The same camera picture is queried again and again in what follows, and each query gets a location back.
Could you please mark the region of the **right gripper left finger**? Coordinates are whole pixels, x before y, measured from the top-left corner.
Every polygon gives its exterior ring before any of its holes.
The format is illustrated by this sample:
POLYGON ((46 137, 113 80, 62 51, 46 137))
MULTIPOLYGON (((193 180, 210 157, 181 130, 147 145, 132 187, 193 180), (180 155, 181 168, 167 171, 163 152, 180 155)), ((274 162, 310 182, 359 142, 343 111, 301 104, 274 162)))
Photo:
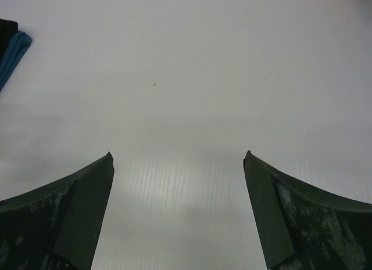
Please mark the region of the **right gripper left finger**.
POLYGON ((114 172, 107 153, 1 201, 1 269, 91 269, 114 172))

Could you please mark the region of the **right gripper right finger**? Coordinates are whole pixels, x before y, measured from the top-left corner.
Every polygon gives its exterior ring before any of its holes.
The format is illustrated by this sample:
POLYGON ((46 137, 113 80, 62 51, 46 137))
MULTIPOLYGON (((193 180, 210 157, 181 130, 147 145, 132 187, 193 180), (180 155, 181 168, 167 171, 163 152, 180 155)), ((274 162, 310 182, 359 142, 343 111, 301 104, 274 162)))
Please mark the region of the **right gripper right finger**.
POLYGON ((296 179, 251 152, 243 168, 267 269, 371 269, 371 204, 296 179))

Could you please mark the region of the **black t-shirt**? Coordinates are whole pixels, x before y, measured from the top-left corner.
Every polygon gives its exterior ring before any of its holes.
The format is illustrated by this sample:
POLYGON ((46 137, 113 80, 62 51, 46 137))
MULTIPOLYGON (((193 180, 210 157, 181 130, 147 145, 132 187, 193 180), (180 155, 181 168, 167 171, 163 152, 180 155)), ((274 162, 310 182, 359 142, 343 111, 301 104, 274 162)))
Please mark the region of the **black t-shirt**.
POLYGON ((0 19, 0 56, 1 59, 8 47, 10 39, 17 33, 18 23, 11 20, 0 19))

